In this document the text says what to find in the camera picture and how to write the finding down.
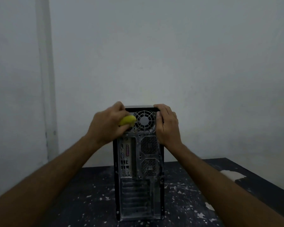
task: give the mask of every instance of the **yellow sponge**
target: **yellow sponge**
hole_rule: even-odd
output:
[[[123,119],[121,119],[119,126],[129,124],[131,127],[133,127],[136,121],[137,119],[135,116],[132,116],[132,115],[125,116]]]

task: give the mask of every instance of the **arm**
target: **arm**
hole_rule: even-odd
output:
[[[188,172],[225,226],[284,227],[284,218],[280,214],[205,163],[182,144],[178,119],[170,107],[164,104],[154,107],[160,110],[156,128],[159,142]]]
[[[84,137],[3,194],[0,226],[33,225],[86,161],[129,128],[129,125],[118,126],[126,115],[128,112],[121,102],[96,113]]]

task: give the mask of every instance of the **forearm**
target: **forearm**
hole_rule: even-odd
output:
[[[33,225],[98,148],[83,137],[3,194],[0,197],[0,226]]]
[[[184,145],[170,152],[226,226],[284,226],[284,218],[205,163]]]

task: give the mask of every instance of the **back panel of computer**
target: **back panel of computer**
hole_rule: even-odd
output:
[[[137,122],[113,141],[117,220],[164,219],[164,147],[156,138],[158,109],[126,110]]]

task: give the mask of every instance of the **black table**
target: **black table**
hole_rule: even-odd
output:
[[[284,190],[227,158],[208,159],[217,170],[236,171],[235,182],[284,217]],[[178,162],[165,163],[165,219],[117,222],[112,166],[82,168],[39,226],[224,226]]]

